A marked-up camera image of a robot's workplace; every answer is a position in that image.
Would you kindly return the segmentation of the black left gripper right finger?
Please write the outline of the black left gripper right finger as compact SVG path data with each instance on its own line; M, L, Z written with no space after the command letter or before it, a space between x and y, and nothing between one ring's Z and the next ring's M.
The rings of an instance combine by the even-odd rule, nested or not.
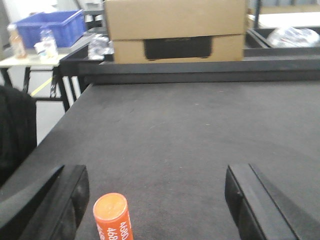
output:
M224 197L242 240L318 240L320 222L252 164L228 165Z

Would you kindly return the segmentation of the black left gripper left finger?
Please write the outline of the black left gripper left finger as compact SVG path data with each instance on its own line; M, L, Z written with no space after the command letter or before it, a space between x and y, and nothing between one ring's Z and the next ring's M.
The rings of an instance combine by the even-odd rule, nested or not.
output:
M90 198L85 165L61 165L0 202L2 240L73 240Z

